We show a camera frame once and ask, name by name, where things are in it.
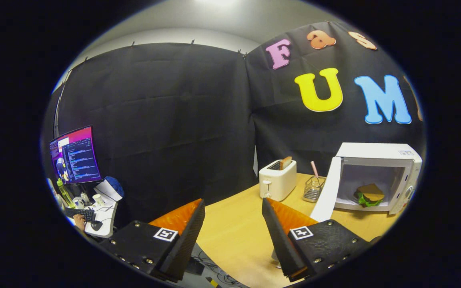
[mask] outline computer mouse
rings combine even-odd
[[[97,230],[101,229],[102,222],[101,221],[92,221],[92,222],[90,222],[90,226],[92,226],[93,230],[97,231]]]

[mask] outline hand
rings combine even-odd
[[[79,228],[81,231],[84,231],[84,224],[86,221],[84,220],[84,216],[80,214],[74,215],[74,224],[76,225],[77,228]]]

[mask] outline pink letter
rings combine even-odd
[[[266,51],[269,52],[273,60],[273,69],[278,69],[289,64],[289,60],[284,59],[282,55],[289,56],[289,49],[286,46],[290,44],[289,40],[283,39],[266,48]]]

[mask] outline microwave door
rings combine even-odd
[[[332,216],[341,181],[341,168],[342,158],[333,157],[320,197],[311,213],[311,218],[318,222],[329,220]]]

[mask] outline monitor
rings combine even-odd
[[[412,198],[421,164],[421,157],[408,144],[344,142],[332,158],[311,217],[326,221],[334,208],[396,214]],[[364,206],[355,192],[371,184],[384,198],[375,206]]]
[[[56,175],[64,184],[102,180],[95,160],[92,126],[57,137],[49,148]]]

